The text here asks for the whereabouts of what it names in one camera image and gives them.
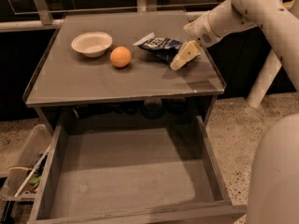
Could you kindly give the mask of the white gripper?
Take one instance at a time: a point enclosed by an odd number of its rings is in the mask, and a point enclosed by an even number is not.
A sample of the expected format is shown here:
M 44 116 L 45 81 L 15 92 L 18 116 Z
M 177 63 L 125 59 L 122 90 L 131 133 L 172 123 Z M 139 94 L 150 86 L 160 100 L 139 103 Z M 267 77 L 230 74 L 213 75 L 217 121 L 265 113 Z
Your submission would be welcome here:
M 205 12 L 196 20 L 183 26 L 193 41 L 185 42 L 178 51 L 173 61 L 170 63 L 172 70 L 179 70 L 186 63 L 193 60 L 201 52 L 201 47 L 209 48 L 221 41 L 221 37 L 216 35 L 208 21 L 209 12 Z

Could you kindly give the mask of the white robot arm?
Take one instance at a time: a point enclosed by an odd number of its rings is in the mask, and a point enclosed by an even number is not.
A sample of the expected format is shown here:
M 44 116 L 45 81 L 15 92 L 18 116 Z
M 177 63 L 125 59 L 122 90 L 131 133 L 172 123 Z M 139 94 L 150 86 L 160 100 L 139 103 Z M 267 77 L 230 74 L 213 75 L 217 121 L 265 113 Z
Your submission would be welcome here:
M 281 0 L 226 0 L 184 26 L 207 48 L 256 24 L 299 90 L 299 20 Z M 299 115 L 263 136 L 251 169 L 247 224 L 299 224 Z

